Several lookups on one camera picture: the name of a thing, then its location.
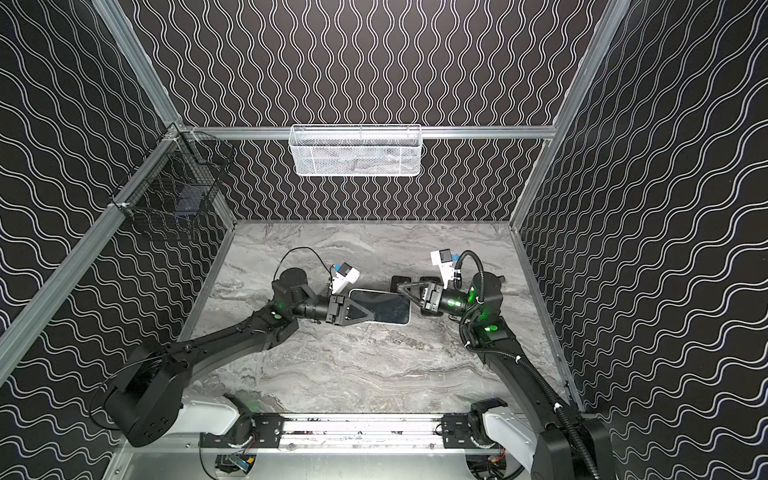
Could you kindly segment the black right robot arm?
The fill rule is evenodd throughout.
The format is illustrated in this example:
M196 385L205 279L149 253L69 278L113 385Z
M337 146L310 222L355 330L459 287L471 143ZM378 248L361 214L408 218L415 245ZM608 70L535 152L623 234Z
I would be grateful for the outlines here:
M462 291L437 277L413 282L395 276L391 287L424 312L456 318L464 348L500 378L522 410L517 417L504 406L475 406L476 444L503 448L508 467L523 469L533 479L615 478L605 425L585 417L557 393L503 318L505 281L490 272L476 274L468 291Z

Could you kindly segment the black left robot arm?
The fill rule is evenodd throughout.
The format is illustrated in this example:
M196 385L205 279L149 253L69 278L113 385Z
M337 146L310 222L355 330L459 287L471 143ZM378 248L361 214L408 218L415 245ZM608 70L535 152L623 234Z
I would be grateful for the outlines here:
M186 387L243 356L283 344L301 319L348 326L375 313L338 294L316 294L306 272L289 268L271 283L272 298L239 323L167 346L146 341L108 380L103 407L129 444L144 447L171 430Z

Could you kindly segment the aluminium corner post right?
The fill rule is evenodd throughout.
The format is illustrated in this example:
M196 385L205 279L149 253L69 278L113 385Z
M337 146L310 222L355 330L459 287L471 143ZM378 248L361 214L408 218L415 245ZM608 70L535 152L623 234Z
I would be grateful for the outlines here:
M558 115L555 118L553 124L554 135L542 147L510 219L510 226L513 231L519 231L523 225L537 192L542 186L547 172L552 166L555 156L578 114L579 107L607 54L611 41L627 15L630 6L631 1L629 0L607 2L573 81L566 92Z

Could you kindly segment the black phone case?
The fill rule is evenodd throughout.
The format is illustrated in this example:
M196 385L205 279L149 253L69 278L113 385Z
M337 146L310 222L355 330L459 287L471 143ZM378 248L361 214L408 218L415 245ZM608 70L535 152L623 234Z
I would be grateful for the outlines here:
M442 285L442 279L439 276L421 276L419 278L420 282L429 282L429 283L435 283Z

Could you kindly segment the aluminium back crossbar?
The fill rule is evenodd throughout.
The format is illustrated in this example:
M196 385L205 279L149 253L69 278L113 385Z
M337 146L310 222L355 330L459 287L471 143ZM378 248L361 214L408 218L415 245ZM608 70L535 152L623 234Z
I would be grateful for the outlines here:
M185 127L185 133L208 135L222 140L277 140L317 138L498 140L553 139L554 126L419 126L419 125L293 125L291 127Z

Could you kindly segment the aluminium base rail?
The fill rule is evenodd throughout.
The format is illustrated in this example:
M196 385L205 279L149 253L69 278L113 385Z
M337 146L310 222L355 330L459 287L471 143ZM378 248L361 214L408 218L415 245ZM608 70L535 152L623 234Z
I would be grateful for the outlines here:
M141 448L174 435L201 436L206 448L281 452L502 448L518 460L532 459L536 448L544 444L543 434L534 433L505 406L483 413L280 415L193 404L175 422L152 420L126 437L131 446Z

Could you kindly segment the aluminium corner post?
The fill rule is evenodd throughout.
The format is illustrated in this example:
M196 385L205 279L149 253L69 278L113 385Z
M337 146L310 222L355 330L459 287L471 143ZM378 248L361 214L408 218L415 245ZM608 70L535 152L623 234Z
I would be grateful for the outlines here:
M148 54L118 1L95 0L94 8L111 33L118 49L132 68L139 85L149 98L156 114L166 126L181 126L180 113L173 105Z
M627 15L630 6L631 1L629 0L607 2L573 81L566 92L558 115L555 118L553 124L554 135L542 147L510 219L510 226L513 231L519 231L523 225L537 192L542 186L547 172L552 166L555 156L578 114L579 107L607 54L611 41Z

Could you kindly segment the aluminium corner post left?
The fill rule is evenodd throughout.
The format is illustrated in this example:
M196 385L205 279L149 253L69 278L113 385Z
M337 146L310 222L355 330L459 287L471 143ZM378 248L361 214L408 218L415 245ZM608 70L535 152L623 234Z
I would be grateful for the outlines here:
M111 33L118 49L132 68L139 85L149 98L156 114L166 126L181 126L180 113L173 105L148 54L118 1L95 0L94 8Z

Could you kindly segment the aluminium left side rail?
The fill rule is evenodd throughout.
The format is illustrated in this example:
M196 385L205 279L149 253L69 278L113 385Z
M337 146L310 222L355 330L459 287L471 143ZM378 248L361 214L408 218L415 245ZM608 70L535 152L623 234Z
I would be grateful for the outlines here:
M180 130L171 126L125 185L112 196L103 212L44 282L30 302L1 335L1 380L19 365L55 313L78 285L115 232L125 221L123 210L146 189L146 183L162 168L176 145Z

